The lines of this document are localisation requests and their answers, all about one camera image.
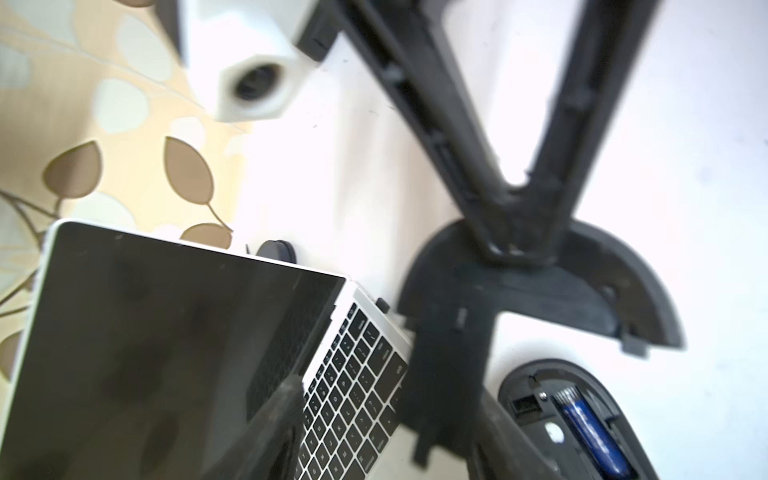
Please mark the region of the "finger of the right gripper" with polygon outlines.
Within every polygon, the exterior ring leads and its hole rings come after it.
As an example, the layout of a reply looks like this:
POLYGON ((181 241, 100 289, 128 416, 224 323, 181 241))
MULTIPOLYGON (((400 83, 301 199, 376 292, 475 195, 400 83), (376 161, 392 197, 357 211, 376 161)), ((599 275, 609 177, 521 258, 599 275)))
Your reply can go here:
POLYGON ((525 258, 554 258, 658 3, 586 1, 520 205, 525 258))
POLYGON ((335 1, 332 13, 416 136, 479 250, 525 264, 511 185, 494 158, 444 29, 445 1, 335 1))

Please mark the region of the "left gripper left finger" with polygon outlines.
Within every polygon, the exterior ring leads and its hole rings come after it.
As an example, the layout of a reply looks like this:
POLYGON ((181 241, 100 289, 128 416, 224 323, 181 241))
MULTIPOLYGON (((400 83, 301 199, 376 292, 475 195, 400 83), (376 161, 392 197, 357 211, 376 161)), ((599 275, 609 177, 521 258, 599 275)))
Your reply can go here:
POLYGON ((304 438, 302 379, 290 375, 204 479, 293 479, 304 438))

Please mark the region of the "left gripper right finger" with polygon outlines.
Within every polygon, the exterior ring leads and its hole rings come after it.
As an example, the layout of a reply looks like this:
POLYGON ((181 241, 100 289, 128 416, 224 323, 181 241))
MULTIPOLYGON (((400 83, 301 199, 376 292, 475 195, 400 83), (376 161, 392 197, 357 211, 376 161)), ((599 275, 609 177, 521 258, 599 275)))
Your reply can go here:
POLYGON ((467 471, 472 480, 558 478, 558 472, 487 390, 480 398, 467 471))

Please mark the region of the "black wireless mouse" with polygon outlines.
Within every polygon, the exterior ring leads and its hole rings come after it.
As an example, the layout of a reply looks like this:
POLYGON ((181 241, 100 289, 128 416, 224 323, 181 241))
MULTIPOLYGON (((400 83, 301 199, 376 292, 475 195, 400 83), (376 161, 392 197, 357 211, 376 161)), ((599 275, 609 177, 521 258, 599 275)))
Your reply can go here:
POLYGON ((497 399, 565 479, 656 479, 618 403, 584 368, 535 360, 506 375, 497 399))

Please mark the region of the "silver laptop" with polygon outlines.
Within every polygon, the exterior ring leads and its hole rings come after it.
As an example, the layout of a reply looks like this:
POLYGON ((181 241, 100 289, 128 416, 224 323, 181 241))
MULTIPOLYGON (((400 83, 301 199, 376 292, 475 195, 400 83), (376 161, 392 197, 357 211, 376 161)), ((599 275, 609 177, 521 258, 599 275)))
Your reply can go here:
POLYGON ((203 479, 290 375, 293 479, 463 479, 411 461, 411 343, 353 279, 76 220, 47 234, 1 417, 5 479, 203 479))

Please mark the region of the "black mouse battery cover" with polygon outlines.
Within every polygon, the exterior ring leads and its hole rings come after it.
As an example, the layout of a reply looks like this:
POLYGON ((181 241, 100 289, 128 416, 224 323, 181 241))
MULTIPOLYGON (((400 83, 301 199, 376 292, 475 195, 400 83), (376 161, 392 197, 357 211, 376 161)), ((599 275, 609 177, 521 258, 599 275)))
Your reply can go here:
POLYGON ((398 312, 415 335, 398 415, 417 437, 426 468, 441 447, 467 461, 497 317, 515 313, 615 338, 636 356, 680 349, 670 298, 629 246, 576 222, 551 265, 500 266, 484 259, 460 222, 434 236, 413 262, 398 312))

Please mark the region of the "small usb receiver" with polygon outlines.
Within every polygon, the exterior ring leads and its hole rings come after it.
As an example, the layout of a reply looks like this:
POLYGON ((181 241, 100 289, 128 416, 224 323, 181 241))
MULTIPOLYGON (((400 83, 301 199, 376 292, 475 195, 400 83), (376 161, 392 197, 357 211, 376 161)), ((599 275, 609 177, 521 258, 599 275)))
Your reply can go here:
POLYGON ((381 297, 379 297, 375 301, 375 305, 376 305, 377 309, 380 310, 383 314, 388 314, 390 312, 390 309, 391 309, 390 305, 388 304, 388 302, 386 300, 384 300, 381 297))

